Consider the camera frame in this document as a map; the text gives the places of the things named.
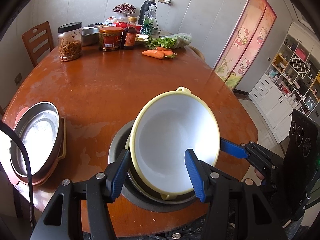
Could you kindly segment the deep stainless steel bowl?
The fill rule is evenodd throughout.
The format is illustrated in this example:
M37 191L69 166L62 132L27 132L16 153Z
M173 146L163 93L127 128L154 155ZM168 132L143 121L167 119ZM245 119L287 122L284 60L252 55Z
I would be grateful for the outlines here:
M166 205L177 205L177 204L184 204L191 201L196 200L196 196L194 191L191 191L189 193L185 193L178 196L169 196L165 194L161 194L153 189L151 189L142 179L139 177L137 171L135 170L135 167L133 163L130 164L130 168L128 170L128 175L131 183L133 186L145 197Z

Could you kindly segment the wide stainless steel bowl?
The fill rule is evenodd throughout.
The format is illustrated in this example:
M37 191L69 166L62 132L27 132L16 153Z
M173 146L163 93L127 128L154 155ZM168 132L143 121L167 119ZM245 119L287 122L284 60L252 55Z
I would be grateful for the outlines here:
M178 196L194 191L184 164L181 147L175 146L172 135L177 131L166 132L164 125L156 126L153 120L142 118L125 124L114 136L108 154L109 163L114 163L123 149L131 153L139 177L151 189L165 195ZM188 207L196 200L177 205L155 202L142 195L131 183L127 172L122 194L133 204L153 212L173 212Z

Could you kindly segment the yellow shell-shaped plate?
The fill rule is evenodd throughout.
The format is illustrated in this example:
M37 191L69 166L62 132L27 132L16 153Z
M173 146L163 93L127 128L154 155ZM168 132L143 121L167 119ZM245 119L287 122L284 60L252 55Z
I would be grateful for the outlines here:
M65 157L66 157L66 144L67 144L67 137L66 137L67 131L66 131L66 129L67 129L67 126L66 126L66 121L65 121L64 117L61 118L61 121L62 121L63 129L62 129L62 139L61 139L59 153L58 153L58 156L57 156L56 160L54 161L52 167L50 168L50 170L48 171L48 173L44 177L42 183L45 183L49 179L49 177L53 174L54 170L56 169L59 161L65 159Z

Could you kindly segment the yellow bowl with handle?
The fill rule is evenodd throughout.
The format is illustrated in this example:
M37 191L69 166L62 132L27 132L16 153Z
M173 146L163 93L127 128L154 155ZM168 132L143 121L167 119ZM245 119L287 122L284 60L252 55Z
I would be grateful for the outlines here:
M164 125L166 132L180 152L192 149L197 158L214 166L220 152L220 131L217 120L208 105L189 89L178 89L159 94L138 113L135 120L153 120L156 126Z

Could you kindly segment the round metal pan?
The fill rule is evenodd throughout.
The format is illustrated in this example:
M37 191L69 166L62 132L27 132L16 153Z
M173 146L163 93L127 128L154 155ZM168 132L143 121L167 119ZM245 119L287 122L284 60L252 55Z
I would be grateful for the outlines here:
M59 153L62 139L59 111L51 102L36 103L22 114L14 131L27 150L32 180L36 183L45 177Z

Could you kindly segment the pink Hello Kitty door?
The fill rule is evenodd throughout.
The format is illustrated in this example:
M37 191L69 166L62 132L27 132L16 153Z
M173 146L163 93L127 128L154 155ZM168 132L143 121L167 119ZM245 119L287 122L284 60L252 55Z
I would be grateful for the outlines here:
M267 0L247 0L245 7L213 68L234 90L257 57L277 16Z

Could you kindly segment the rear orange carrot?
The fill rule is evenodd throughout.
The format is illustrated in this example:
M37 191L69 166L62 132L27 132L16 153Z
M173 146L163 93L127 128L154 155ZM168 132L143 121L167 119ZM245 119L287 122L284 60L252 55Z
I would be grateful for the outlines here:
M164 54L164 57L170 58L170 59L173 59L177 55L171 49L166 49L163 47L157 47L156 50L162 52Z

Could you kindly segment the orange carrot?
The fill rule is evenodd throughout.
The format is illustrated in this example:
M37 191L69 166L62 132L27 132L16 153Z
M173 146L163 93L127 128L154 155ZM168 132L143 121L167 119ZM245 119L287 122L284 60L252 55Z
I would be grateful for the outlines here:
M161 60L165 58L164 53L160 50L145 50L142 55Z
M166 49L163 47L157 47L156 50L162 52L164 54L164 57L170 58L170 59L173 59L177 55L171 49Z

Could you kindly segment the bag of green vegetables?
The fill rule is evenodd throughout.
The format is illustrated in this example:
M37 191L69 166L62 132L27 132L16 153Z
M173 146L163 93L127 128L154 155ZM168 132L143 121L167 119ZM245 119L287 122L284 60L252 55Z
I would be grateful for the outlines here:
M146 48L156 49L162 47L165 49L176 49L188 46L192 42L192 36L186 33L178 33L159 38L148 38Z

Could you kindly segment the front orange carrot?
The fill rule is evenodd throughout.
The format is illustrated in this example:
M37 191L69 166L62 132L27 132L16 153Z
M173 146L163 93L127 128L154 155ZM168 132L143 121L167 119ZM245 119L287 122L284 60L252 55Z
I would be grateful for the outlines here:
M165 58L164 53L160 50L145 50L142 55L161 60Z

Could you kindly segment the red lidded tin jar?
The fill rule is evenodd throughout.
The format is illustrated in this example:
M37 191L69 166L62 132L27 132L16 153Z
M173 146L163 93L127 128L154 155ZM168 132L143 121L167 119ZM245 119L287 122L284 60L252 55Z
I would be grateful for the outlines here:
M120 48L123 28L101 27L99 29L99 50L112 51Z

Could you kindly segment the plastic jar with black lid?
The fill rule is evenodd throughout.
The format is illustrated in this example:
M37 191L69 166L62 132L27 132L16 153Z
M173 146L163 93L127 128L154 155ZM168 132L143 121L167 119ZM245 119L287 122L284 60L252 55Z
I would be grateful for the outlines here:
M82 23L64 24L57 29L59 58L62 62L78 59L82 55Z

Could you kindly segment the brown sauce bottle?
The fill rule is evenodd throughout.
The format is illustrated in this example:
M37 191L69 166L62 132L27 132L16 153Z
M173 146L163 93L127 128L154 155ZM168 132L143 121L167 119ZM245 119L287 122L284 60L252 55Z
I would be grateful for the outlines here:
M127 26L123 30L121 48L133 49L135 46L137 29L136 29L137 17L129 17Z

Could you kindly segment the brown wooden slat chair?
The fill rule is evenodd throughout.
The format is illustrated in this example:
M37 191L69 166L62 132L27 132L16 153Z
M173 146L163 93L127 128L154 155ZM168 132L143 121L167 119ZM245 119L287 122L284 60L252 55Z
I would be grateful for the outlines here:
M46 52L54 49L54 41L48 21L36 25L22 35L22 41L27 50L33 67L38 65L38 59Z

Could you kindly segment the low wall outlet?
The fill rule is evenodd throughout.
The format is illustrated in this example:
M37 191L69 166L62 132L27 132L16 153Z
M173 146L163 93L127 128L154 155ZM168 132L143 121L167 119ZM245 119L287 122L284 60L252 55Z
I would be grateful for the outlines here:
M17 86L20 85L20 84L21 84L21 81L22 81L22 74L19 73L19 74L15 77L14 81L15 81L15 84L16 84Z

